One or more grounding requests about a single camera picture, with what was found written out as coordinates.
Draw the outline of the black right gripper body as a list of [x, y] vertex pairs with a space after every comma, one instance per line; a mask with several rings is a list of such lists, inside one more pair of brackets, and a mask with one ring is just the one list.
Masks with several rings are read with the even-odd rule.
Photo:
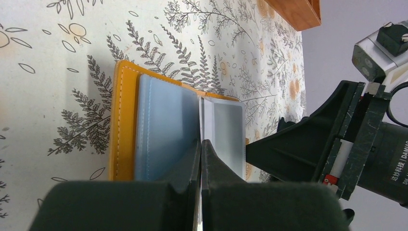
[[366, 92], [352, 109], [345, 136], [335, 147], [331, 173], [324, 168], [324, 184], [349, 200], [356, 186], [408, 206], [408, 126], [397, 121], [390, 101], [406, 82], [390, 92], [380, 85]]

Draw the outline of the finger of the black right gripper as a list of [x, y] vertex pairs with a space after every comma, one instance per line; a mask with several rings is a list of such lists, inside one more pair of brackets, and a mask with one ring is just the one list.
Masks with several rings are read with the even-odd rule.
[[282, 181], [318, 182], [350, 125], [365, 83], [343, 80], [309, 117], [246, 146], [246, 161]]

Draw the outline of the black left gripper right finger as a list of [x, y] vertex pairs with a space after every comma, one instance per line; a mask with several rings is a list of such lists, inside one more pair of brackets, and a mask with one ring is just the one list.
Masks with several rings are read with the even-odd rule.
[[205, 231], [347, 231], [342, 209], [328, 187], [317, 183], [248, 183], [202, 142]]

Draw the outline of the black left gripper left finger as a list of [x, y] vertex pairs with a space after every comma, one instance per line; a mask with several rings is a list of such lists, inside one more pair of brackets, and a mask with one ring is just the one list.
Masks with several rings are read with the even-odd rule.
[[43, 200], [32, 231], [193, 231], [199, 155], [194, 140], [155, 181], [66, 181]]

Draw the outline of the yellow leather card holder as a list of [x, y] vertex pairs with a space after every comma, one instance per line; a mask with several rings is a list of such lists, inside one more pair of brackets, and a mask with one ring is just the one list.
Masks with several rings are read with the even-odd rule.
[[112, 94], [109, 180], [154, 181], [196, 143], [245, 179], [244, 104], [121, 60]]

